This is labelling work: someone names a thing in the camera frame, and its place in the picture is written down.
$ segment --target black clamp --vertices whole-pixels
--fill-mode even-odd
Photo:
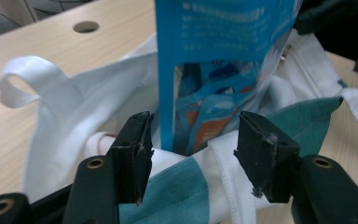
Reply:
[[[21,193],[0,195],[0,224],[119,223],[119,203],[142,203],[152,167],[150,125],[142,112],[129,118],[105,156],[83,160],[72,185],[29,204]]]
[[[295,223],[358,223],[358,187],[335,161],[299,157],[300,146],[266,118],[241,112],[234,155],[270,203],[294,197]]]

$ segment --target clamp jaw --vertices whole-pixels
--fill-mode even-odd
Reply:
[[[358,223],[358,187],[335,161],[300,158],[300,145],[266,118],[241,112],[234,155],[254,185],[254,196],[270,203],[294,197],[295,223]]]

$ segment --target wooden surface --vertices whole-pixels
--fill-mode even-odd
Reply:
[[[79,34],[73,26],[96,21],[100,28]],[[37,55],[73,75],[111,63],[155,32],[152,0],[101,0],[0,36],[0,73],[19,56]],[[20,109],[0,104],[0,194],[21,189],[27,143],[36,104]]]
[[[100,28],[88,34],[73,31],[81,21]],[[37,55],[72,75],[111,63],[155,32],[152,0],[100,0],[0,36],[0,72],[10,59]],[[358,87],[352,61],[329,54],[349,86]],[[20,109],[0,104],[0,194],[21,189],[21,172],[32,133],[36,103]],[[358,123],[344,104],[333,114],[322,155],[344,167],[358,184]],[[290,205],[259,211],[258,223],[292,223]]]

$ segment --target bag handle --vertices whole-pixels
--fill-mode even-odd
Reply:
[[[19,77],[37,94],[14,86],[9,78]],[[40,99],[56,115],[64,115],[69,108],[81,103],[83,96],[62,70],[52,62],[36,56],[9,61],[0,76],[0,102],[19,108]]]

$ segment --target plastic packet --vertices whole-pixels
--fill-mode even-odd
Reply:
[[[162,148],[191,155],[257,110],[300,5],[156,0]]]

